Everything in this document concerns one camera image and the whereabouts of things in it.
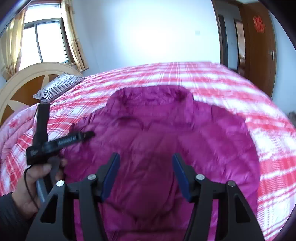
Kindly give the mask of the person's left hand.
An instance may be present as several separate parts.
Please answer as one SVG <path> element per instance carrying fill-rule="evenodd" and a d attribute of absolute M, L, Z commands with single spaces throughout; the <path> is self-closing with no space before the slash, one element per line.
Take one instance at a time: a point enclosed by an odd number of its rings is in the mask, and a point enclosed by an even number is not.
<path fill-rule="evenodd" d="M 51 164 L 31 166 L 18 181 L 11 196 L 25 219 L 31 218 L 38 212 L 41 202 L 36 191 L 36 181 L 47 176 L 51 169 Z"/>

